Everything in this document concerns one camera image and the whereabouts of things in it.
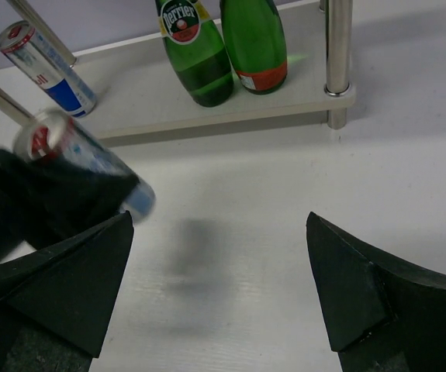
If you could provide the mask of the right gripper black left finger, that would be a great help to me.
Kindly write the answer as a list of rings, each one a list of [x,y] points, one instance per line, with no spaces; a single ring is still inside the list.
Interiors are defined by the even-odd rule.
[[[0,263],[0,371],[87,371],[99,357],[133,242],[124,212]]]

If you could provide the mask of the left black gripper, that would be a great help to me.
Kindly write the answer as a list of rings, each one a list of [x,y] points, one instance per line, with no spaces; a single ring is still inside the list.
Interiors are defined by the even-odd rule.
[[[138,183],[135,174],[100,174],[52,161],[31,164],[0,149],[0,260],[23,240],[45,248],[104,222]],[[19,218],[12,201],[24,235],[16,231]]]

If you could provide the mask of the dark green gold-cap bottle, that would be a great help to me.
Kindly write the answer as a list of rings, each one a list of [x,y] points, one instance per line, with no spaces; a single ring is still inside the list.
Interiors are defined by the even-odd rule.
[[[287,48],[276,5],[267,0],[220,2],[226,51],[240,83],[250,93],[266,95],[284,83]]]

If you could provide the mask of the green Perrier labelled bottle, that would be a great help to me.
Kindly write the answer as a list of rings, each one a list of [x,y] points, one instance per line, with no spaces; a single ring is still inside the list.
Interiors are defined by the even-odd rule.
[[[156,1],[164,49],[179,81],[203,107],[225,102],[233,93],[226,47],[200,1]]]

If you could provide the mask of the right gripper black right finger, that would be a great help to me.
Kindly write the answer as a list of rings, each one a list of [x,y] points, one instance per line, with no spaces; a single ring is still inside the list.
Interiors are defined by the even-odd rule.
[[[343,371],[446,371],[446,274],[365,243],[314,212],[306,239]]]

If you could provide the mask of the silver blue can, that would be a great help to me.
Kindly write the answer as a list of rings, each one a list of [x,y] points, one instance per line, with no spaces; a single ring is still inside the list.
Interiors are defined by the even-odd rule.
[[[26,20],[0,33],[0,52],[69,115],[79,118],[95,108],[97,97],[92,89]]]
[[[132,191],[119,210],[138,223],[153,211],[153,188],[112,151],[100,144],[78,121],[59,109],[45,109],[18,131],[13,152],[27,162],[53,163],[66,170],[91,171],[107,176],[133,176]]]

